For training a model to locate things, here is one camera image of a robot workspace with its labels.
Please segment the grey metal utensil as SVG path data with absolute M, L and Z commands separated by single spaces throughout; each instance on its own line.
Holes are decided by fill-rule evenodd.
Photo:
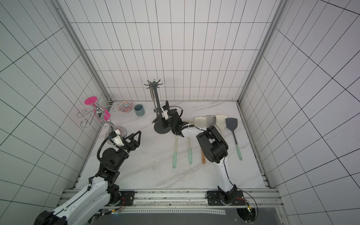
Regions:
M 149 90 L 150 90 L 150 93 L 151 93 L 151 98 L 152 98 L 152 101 L 153 101 L 154 109 L 156 109 L 156 102 L 155 102 L 155 96 L 154 96 L 153 88 L 151 86 L 149 86 Z

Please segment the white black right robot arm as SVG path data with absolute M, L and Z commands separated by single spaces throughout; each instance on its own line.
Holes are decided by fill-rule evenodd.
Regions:
M 184 122 L 181 113 L 174 106 L 163 106 L 163 126 L 168 126 L 174 135 L 196 139 L 203 155 L 209 162 L 216 163 L 222 174 L 223 183 L 218 186 L 220 195 L 229 199 L 236 188 L 230 183 L 225 166 L 227 165 L 228 145 L 213 124 L 208 123 L 207 117 L 199 116 L 194 124 Z

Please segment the cream utensil dark wood handle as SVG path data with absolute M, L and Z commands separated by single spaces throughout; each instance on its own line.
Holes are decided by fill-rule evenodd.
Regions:
M 215 126 L 217 122 L 217 118 L 214 115 L 205 116 L 206 119 L 206 127 Z

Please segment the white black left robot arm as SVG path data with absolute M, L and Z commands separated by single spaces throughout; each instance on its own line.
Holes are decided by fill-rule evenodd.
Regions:
M 141 131 L 126 138 L 111 132 L 97 150 L 99 169 L 89 177 L 88 185 L 56 209 L 40 213 L 34 224 L 84 225 L 105 206 L 114 207 L 106 212 L 109 215 L 132 205 L 134 192 L 121 192 L 115 182 L 120 175 L 119 168 L 130 152 L 140 146 L 140 141 Z

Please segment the cream spatula light wood handle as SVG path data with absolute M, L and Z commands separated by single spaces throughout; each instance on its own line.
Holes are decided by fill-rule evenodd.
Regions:
M 220 134 L 223 135 L 224 129 L 227 127 L 226 119 L 228 118 L 227 115 L 224 114 L 217 114 L 216 115 L 216 126 L 219 128 Z

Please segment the cream spatula mint handle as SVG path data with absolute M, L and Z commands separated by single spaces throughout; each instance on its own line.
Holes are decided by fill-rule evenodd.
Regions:
M 190 138 L 188 138 L 188 161 L 189 161 L 190 165 L 193 164 L 191 139 Z

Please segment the grey spatula mint handle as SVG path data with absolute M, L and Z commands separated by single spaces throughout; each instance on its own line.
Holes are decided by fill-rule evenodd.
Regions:
M 240 147 L 238 145 L 237 138 L 236 138 L 236 135 L 235 135 L 235 130 L 238 127 L 238 120 L 236 118 L 226 118 L 225 122 L 226 122 L 226 127 L 232 132 L 239 160 L 242 161 L 243 157 L 242 157 L 241 149 L 240 149 Z

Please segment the cream spoon mint handle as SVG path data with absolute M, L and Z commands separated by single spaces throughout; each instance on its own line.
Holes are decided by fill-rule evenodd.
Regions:
M 173 169 L 175 169 L 177 166 L 178 139 L 179 139 L 179 136 L 175 136 L 175 146 L 174 146 L 174 154 L 173 154 L 173 161 L 172 161 Z

